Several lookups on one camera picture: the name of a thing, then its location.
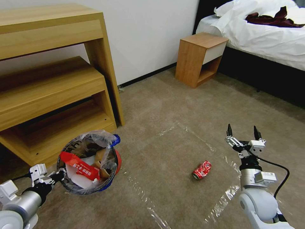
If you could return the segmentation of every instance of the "black cable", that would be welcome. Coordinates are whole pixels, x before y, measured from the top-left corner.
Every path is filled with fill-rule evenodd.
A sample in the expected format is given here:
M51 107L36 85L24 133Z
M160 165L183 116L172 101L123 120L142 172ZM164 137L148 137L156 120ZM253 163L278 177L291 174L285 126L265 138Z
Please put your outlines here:
M30 173L27 173L27 174L24 174L24 175L22 175L22 176L20 176L20 177L15 177L15 178L13 178L12 179L12 181L15 181L15 180L18 180L18 179L21 179L21 178L25 178L25 177L31 177L31 174Z
M274 195L273 195L274 198L276 199L277 193L279 192L279 190L281 189L281 187L285 184L286 180L288 179L288 177L289 177L289 175L290 175L289 169L287 169L286 167L284 167L284 166L282 166L282 165L280 165L280 164L273 163L273 162L267 161L267 160L265 160L265 159L262 159L262 158L260 158L260 157L258 157L258 156L256 156L256 155L254 155L254 154L253 154L252 152L250 152L250 151L248 151L248 152L249 152L250 154L252 154L253 156L255 156L257 159L260 159L261 161L267 162L267 163L269 163L269 164L278 166L278 167L280 167L280 168L286 170L287 174L286 174L284 180L283 180L282 183L277 187L277 189L276 189L276 191L275 191L275 193L274 193Z

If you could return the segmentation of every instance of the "white bedsheet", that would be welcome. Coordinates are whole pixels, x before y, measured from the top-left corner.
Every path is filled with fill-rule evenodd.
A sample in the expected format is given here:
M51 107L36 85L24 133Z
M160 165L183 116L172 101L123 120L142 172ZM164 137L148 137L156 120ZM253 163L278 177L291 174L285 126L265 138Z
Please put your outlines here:
M227 46L256 56L305 71L305 26L303 28L280 28L247 23L246 16L258 12L274 16L283 2L288 2L287 18L297 24L305 24L305 8L298 8L293 1L280 0L279 5L266 4L271 0L234 0L222 17L211 15L203 18L196 33L229 38Z

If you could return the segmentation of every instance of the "trash bin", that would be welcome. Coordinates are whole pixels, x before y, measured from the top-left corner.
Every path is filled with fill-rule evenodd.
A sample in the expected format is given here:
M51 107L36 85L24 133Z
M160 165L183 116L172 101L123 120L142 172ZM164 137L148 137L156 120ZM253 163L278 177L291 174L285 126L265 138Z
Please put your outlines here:
M83 189L74 184L71 179L66 176L61 182L63 186L69 192L79 195L87 195L107 189L111 185L114 176L121 168L121 156L119 152L114 149L114 145L119 142L120 137L118 135L110 134L104 130L91 131L72 139L66 144L62 151L75 154L80 159L94 156L99 150L105 149L105 154L101 160L101 164L103 165L103 168L107 170L109 177L105 181L98 180L89 188ZM65 168L65 166L65 163L61 161L60 157L58 157L57 169Z

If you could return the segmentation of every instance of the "black bed frame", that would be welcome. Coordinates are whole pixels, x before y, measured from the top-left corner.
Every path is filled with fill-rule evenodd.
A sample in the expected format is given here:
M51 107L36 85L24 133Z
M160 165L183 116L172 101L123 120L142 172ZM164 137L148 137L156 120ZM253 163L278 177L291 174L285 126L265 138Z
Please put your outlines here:
M193 34L199 21L230 0L199 0ZM218 72L245 82L295 105L305 107L305 71L226 47Z

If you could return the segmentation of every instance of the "red snack wrapper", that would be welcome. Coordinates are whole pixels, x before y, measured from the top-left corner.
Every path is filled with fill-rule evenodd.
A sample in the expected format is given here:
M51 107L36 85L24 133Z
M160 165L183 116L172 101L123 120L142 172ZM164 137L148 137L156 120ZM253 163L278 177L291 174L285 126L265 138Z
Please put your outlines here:
M60 153L60 159L68 165L71 165L78 170L76 171L77 174L84 175L85 177L89 178L90 180L94 181L95 179L100 179L99 176L99 169L95 168L87 163L83 162L79 157L72 153L68 153L62 151Z
M211 163L209 161L204 161L193 171L192 175L196 180L201 180L205 177L211 169Z

